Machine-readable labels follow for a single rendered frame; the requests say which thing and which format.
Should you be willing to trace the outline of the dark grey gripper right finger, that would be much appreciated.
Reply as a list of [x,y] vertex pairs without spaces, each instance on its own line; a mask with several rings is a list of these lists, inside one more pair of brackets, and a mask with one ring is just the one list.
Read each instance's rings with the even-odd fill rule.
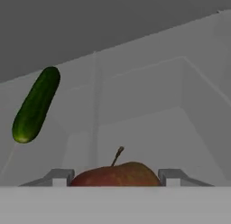
[[181,169],[159,169],[158,177],[161,184],[167,187],[212,187],[212,184],[189,177]]

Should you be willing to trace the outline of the red apple with stem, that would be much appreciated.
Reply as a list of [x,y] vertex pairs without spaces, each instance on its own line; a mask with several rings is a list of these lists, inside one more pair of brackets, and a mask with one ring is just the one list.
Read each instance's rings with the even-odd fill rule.
[[110,166],[85,171],[77,175],[71,186],[161,186],[156,174],[145,164],[127,162],[116,165],[116,160],[124,151],[120,146]]

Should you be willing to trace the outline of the green cucumber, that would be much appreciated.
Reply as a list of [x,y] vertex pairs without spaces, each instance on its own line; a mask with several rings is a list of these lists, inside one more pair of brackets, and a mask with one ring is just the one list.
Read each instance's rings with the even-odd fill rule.
[[14,118],[12,135],[15,142],[27,144],[37,137],[59,85],[59,69],[46,67],[32,84]]

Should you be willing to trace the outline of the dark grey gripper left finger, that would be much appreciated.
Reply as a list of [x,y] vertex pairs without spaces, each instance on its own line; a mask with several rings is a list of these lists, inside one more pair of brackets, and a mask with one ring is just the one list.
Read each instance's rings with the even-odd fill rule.
[[51,169],[45,176],[31,182],[24,183],[23,186],[51,186],[67,187],[75,176],[73,169]]

